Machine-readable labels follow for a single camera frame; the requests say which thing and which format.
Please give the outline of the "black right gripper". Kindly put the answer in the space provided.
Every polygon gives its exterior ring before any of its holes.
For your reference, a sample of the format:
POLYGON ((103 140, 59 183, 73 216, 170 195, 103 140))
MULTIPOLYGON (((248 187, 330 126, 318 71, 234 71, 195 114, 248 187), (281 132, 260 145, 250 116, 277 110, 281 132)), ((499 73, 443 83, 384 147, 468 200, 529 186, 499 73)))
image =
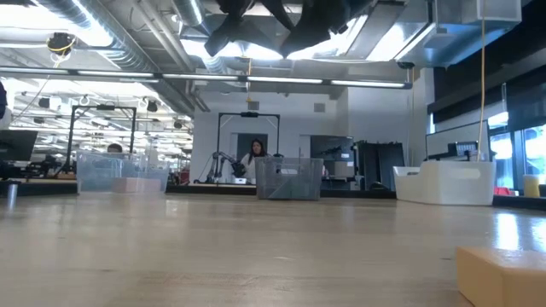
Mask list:
MULTIPOLYGON (((205 43, 210 56, 216 56, 230 42, 250 43, 253 38, 253 27, 245 22, 243 15, 254 6, 255 0, 215 1, 226 16, 205 43)), ((291 31, 280 47, 284 58, 329 40, 329 30, 343 32, 351 18, 361 15, 372 4, 372 0, 303 0, 301 16, 295 25, 288 17, 282 0, 259 1, 291 31)))

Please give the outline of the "long natural wood block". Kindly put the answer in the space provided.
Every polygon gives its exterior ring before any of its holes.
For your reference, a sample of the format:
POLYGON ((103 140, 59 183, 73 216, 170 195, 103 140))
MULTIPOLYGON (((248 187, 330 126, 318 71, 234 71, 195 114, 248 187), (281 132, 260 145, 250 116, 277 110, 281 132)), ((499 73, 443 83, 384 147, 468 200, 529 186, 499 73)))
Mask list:
POLYGON ((138 179, 134 177, 116 177, 112 190, 118 194, 134 194, 138 191, 138 179))

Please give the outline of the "long orange block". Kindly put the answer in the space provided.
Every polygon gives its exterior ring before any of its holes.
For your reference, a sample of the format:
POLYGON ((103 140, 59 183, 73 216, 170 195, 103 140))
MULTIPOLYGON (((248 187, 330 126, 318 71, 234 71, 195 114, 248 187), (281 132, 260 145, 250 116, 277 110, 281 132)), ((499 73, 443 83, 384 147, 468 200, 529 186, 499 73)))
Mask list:
POLYGON ((474 307, 546 307, 546 253, 459 246, 456 281, 474 307))

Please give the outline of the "long LED light bar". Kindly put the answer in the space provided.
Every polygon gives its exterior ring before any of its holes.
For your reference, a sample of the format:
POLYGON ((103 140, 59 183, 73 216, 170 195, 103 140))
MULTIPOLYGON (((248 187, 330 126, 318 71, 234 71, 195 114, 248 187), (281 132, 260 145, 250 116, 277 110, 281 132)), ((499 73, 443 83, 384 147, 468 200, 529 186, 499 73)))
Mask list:
POLYGON ((81 70, 66 68, 43 67, 9 67, 0 66, 0 73, 17 75, 44 75, 60 78, 113 78, 130 80, 131 82, 158 83, 160 80, 189 80, 189 81, 213 81, 213 82, 241 82, 241 83, 267 83, 267 84, 302 84, 321 86, 341 86, 354 88, 378 88, 393 90, 409 90, 413 87, 408 82, 391 82, 377 80, 340 80, 325 78, 291 78, 268 77, 255 75, 227 75, 227 74, 198 74, 198 73, 162 73, 162 72, 125 72, 103 70, 81 70))

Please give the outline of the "dark shelf unit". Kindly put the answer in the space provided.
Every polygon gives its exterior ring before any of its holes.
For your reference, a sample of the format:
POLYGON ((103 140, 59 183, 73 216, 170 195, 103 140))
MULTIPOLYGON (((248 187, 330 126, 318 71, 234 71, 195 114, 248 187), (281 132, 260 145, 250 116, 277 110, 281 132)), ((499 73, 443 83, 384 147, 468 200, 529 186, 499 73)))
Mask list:
POLYGON ((356 175, 353 145, 349 136, 311 136, 311 157, 323 162, 322 190, 351 190, 356 175))

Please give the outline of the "dark grey plastic bin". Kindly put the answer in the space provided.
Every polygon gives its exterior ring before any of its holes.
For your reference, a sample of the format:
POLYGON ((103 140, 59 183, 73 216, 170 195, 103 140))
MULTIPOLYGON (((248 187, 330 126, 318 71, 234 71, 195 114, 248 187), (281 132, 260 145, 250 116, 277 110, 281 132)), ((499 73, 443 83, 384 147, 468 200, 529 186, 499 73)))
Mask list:
POLYGON ((257 158, 257 196, 260 200, 319 200, 322 159, 257 158))

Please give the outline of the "black tall cabinet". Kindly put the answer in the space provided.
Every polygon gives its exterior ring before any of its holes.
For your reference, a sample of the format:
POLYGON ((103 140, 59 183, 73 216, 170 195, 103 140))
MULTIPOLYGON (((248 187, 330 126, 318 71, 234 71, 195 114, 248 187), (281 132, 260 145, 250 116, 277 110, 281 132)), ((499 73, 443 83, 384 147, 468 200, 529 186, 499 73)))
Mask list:
POLYGON ((373 143, 359 141, 357 174, 361 190, 395 190, 394 166, 404 166, 403 144, 400 142, 373 143))

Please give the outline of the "black round ceiling device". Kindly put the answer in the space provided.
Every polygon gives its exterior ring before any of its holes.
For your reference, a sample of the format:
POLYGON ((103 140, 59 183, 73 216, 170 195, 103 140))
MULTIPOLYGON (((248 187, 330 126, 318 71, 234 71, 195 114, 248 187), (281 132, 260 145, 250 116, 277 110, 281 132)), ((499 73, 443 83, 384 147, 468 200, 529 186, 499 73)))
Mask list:
POLYGON ((47 49, 58 56, 68 56, 77 37, 66 32, 54 32, 53 36, 46 41, 47 49))

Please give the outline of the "clear plastic bin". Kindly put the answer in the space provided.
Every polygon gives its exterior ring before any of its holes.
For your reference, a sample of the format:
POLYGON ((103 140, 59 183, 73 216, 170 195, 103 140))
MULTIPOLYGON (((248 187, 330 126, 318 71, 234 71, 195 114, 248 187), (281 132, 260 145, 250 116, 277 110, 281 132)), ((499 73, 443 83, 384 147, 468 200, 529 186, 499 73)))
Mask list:
POLYGON ((78 192, 114 193, 113 179, 116 177, 155 178, 162 181, 161 194, 166 191, 170 164, 146 154, 128 153, 76 153, 76 179, 78 192))

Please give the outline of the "white plastic bin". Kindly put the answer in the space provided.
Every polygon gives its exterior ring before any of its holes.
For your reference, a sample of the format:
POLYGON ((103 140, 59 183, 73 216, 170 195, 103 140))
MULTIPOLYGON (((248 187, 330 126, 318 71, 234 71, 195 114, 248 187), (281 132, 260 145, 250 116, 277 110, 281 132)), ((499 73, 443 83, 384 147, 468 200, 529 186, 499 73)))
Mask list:
POLYGON ((399 200, 442 206, 490 206, 496 164, 489 161, 425 161, 393 168, 399 200))

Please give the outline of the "black computer monitor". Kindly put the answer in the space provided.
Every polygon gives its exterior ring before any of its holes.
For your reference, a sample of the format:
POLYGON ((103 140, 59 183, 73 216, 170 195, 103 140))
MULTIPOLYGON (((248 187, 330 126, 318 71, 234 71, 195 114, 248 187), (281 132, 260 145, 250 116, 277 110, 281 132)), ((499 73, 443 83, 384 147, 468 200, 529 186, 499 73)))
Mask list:
POLYGON ((35 130, 0 130, 0 160, 29 161, 37 137, 35 130))

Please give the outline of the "yellow cup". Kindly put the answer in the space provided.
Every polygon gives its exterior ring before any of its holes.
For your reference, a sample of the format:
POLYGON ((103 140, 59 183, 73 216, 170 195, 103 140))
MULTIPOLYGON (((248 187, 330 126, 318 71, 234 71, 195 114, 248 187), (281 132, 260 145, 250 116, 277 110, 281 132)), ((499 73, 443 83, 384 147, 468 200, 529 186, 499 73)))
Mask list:
POLYGON ((527 198, 539 198, 540 197, 540 176, 538 175, 524 175, 524 196, 527 198))

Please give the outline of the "black rig frame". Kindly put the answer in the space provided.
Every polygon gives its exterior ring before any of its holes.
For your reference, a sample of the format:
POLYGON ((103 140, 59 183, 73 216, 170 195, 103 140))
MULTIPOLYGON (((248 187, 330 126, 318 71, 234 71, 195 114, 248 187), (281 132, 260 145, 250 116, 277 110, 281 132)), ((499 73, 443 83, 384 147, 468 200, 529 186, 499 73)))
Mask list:
POLYGON ((72 106, 72 112, 70 117, 70 125, 68 131, 68 141, 67 141, 67 157, 64 164, 56 172, 55 177, 58 177, 62 172, 67 172, 71 164, 71 155, 72 155, 72 146, 73 146, 73 132, 75 122, 78 121, 82 116, 86 114, 87 111, 95 109, 99 111, 121 111, 129 110, 132 111, 132 115, 128 117, 131 121, 131 136, 130 136, 130 149, 129 152, 132 153, 134 150, 134 141, 135 141, 135 132, 137 127, 137 109, 135 107, 118 107, 112 104, 99 104, 96 106, 84 106, 84 105, 74 105, 72 106))
POLYGON ((248 119, 254 119, 259 117, 275 118, 277 121, 276 145, 279 146, 281 115, 273 114, 273 113, 257 113, 252 111, 241 112, 241 113, 219 113, 218 114, 216 149, 211 155, 212 163, 211 163, 211 168, 209 170, 209 173, 207 175, 207 180, 211 181, 213 184, 219 184, 219 180, 223 177, 224 164, 226 161, 228 161, 232 170, 231 174, 235 179, 245 179, 246 181, 244 182, 244 185, 254 185, 255 180, 248 181, 244 177, 245 169, 244 169, 244 166, 241 164, 241 162, 237 160, 236 158, 233 158, 232 156, 220 150, 221 130, 223 128, 223 124, 228 123, 228 120, 224 122, 222 121, 223 116, 229 116, 229 117, 237 116, 237 117, 248 118, 248 119))

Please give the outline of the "silver round air duct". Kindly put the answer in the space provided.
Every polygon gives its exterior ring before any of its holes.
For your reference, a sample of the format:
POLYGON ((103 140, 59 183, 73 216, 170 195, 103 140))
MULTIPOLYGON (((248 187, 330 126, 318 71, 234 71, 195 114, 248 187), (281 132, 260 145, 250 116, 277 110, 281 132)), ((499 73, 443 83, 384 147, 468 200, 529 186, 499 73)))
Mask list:
MULTIPOLYGON (((32 0, 57 17, 70 22, 80 31, 79 38, 96 34, 107 38, 101 54, 122 71, 158 72, 152 61, 135 39, 124 29, 99 0, 32 0)), ((165 80, 151 83, 148 87, 175 112, 193 115, 195 110, 206 111, 199 98, 186 89, 177 89, 165 80)))

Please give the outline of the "silver rectangular air duct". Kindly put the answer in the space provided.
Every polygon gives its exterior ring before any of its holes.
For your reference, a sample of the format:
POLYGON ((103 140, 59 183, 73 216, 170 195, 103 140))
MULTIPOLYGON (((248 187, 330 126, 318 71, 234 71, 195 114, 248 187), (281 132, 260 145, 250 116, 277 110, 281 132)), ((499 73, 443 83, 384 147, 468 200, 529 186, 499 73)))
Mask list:
POLYGON ((449 67, 477 52, 522 21, 523 0, 425 0, 425 24, 394 60, 449 67))

